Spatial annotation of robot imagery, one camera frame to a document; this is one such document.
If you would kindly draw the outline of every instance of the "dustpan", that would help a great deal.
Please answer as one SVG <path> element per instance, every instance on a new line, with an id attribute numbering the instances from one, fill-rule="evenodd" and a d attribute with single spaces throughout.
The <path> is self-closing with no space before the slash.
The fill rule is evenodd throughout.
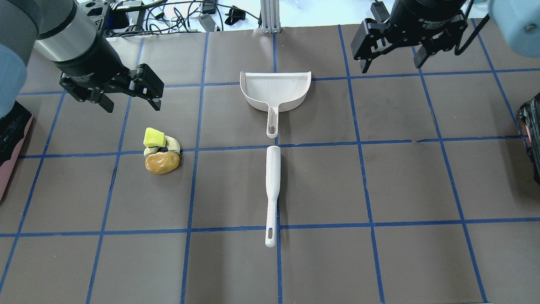
<path id="1" fill-rule="evenodd" d="M 254 108 L 268 112 L 266 135 L 278 135 L 279 112 L 298 107 L 306 98 L 311 72 L 250 73 L 240 72 L 240 89 Z"/>

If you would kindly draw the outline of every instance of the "yellow sponge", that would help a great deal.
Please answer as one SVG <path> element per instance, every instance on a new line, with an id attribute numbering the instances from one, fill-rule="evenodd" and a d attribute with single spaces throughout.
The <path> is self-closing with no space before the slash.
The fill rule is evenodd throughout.
<path id="1" fill-rule="evenodd" d="M 146 128 L 144 132 L 143 144 L 147 147 L 165 147 L 167 145 L 167 139 L 165 139 L 165 133 L 158 131 L 154 128 Z"/>

